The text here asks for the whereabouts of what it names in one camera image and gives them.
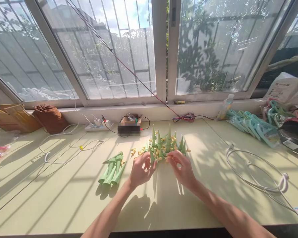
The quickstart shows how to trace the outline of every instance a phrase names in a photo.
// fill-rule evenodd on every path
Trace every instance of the brown bag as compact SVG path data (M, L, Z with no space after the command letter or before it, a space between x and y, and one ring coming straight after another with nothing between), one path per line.
M35 107L32 115L44 126L48 133L61 133L69 123L60 111L50 105L41 104Z

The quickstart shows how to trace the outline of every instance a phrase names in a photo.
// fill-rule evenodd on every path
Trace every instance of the green plastic parts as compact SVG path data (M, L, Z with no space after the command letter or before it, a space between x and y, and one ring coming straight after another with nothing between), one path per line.
M171 135L171 124L170 123L169 123L169 128L168 128L168 134L165 135L165 137L163 137L163 138L160 137L159 130L157 131L157 136L156 136L154 126L152 125L152 138L149 141L149 146L148 146L148 142L147 142L145 150L143 151L143 152L147 152L147 151L150 152L151 163L154 163L155 160L158 160L158 161L164 160L170 151L173 151L176 149L181 151L182 154L186 155L186 153L187 153L186 141L184 140L183 136L181 138L180 145L178 145L177 139L176 139L176 132L174 133L173 136Z
M108 166L105 173L98 180L100 184L102 185L119 184L120 178L126 166L126 163L124 163L124 165L121 167L123 157L124 157L123 152L120 152L114 157L105 161L105 164L108 164Z

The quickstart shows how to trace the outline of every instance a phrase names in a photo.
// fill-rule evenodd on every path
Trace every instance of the small box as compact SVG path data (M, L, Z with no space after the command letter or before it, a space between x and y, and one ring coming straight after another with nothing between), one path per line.
M140 124L142 117L135 121L129 121L128 117L124 117L121 123L118 125L118 135L119 136L140 136Z
M30 133L41 128L41 124L30 115L23 104L0 105L0 128L5 131L19 130Z

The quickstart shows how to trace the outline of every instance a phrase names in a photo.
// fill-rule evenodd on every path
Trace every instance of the white power strip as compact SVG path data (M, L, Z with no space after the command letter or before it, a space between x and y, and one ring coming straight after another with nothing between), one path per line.
M106 121L106 126L111 129L113 127L113 123L110 121ZM108 130L107 127L104 126L104 122L102 125L97 126L96 124L89 124L88 126L85 127L85 131L105 131Z

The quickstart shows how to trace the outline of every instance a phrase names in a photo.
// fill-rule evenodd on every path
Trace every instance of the water bottle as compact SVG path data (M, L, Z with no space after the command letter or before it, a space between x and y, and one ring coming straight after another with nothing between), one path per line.
M216 116L216 119L218 120L224 120L226 116L226 112L230 109L232 103L234 94L229 94L228 98L223 101L223 104L220 106L218 115Z

